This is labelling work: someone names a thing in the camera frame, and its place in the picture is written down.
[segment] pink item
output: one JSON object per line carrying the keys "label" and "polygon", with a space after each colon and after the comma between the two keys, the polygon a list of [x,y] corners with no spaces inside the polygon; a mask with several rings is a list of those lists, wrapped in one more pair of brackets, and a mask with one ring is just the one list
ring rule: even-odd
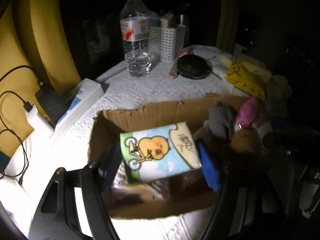
{"label": "pink item", "polygon": [[181,53],[178,54],[178,58],[180,58],[180,57],[182,57],[184,55],[188,55],[188,54],[189,54],[188,51],[181,52]]}
{"label": "pink item", "polygon": [[259,100],[255,97],[251,97],[240,108],[236,117],[235,126],[240,129],[247,128],[251,123],[257,119],[261,106]]}

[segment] textured white cloth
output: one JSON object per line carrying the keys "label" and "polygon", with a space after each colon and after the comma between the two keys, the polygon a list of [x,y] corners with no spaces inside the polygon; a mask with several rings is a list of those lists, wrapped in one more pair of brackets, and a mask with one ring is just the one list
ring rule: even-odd
{"label": "textured white cloth", "polygon": [[16,180],[8,177],[0,180],[0,201],[13,222],[28,237],[32,215],[31,203],[28,194]]}
{"label": "textured white cloth", "polygon": [[[217,52],[219,50],[213,47],[201,46],[194,48],[194,54],[206,59],[213,57]],[[212,59],[211,62],[212,65],[219,64],[217,58]],[[111,75],[124,66],[124,62],[119,63],[101,75],[98,80]],[[35,132],[27,138],[30,166],[24,175],[23,187],[31,199],[32,216],[57,168],[64,167],[67,171],[70,171],[81,169],[87,164],[90,132],[97,112],[118,108],[135,109],[150,102],[201,98],[206,93],[218,93],[223,96],[231,94],[244,95],[231,84],[221,81],[213,74],[203,80],[190,80],[181,76],[176,79],[169,79],[167,76],[171,68],[172,64],[160,62],[144,77],[134,78],[130,76],[128,71],[123,71],[110,78],[103,84],[106,91],[105,94],[51,147],[48,147],[41,140],[41,136],[38,136]],[[20,147],[11,159],[6,173],[9,175],[17,174],[17,171],[20,171],[22,166],[23,155]],[[82,231],[90,235],[91,232],[86,221],[85,212],[80,206],[78,207],[78,201],[77,208]],[[190,240],[199,237],[209,220],[211,212],[212,208],[207,208],[177,217],[155,220],[113,219],[112,222],[122,240]],[[143,230],[139,230],[141,234],[132,234],[136,228],[143,228]]]}

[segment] plastic water bottle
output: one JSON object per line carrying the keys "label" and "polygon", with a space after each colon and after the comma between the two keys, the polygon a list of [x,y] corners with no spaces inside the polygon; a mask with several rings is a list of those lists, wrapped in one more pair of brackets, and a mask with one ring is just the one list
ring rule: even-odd
{"label": "plastic water bottle", "polygon": [[141,0],[127,0],[120,13],[124,59],[130,74],[134,77],[141,77],[150,72],[150,18],[145,16],[148,11]]}

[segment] pink plush toy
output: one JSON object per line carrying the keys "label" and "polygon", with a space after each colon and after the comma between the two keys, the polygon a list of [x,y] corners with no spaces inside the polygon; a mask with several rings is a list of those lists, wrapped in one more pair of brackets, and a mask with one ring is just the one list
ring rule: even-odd
{"label": "pink plush toy", "polygon": [[255,97],[251,97],[240,108],[236,117],[235,131],[247,128],[251,123],[257,119],[261,106],[259,100]]}

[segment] gray plush toy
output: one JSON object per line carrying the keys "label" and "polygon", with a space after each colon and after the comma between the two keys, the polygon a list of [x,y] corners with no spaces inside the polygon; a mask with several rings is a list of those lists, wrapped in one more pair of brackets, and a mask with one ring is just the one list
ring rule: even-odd
{"label": "gray plush toy", "polygon": [[204,122],[204,126],[209,126],[215,137],[231,140],[234,119],[230,107],[218,101],[214,107],[209,109],[209,120]]}

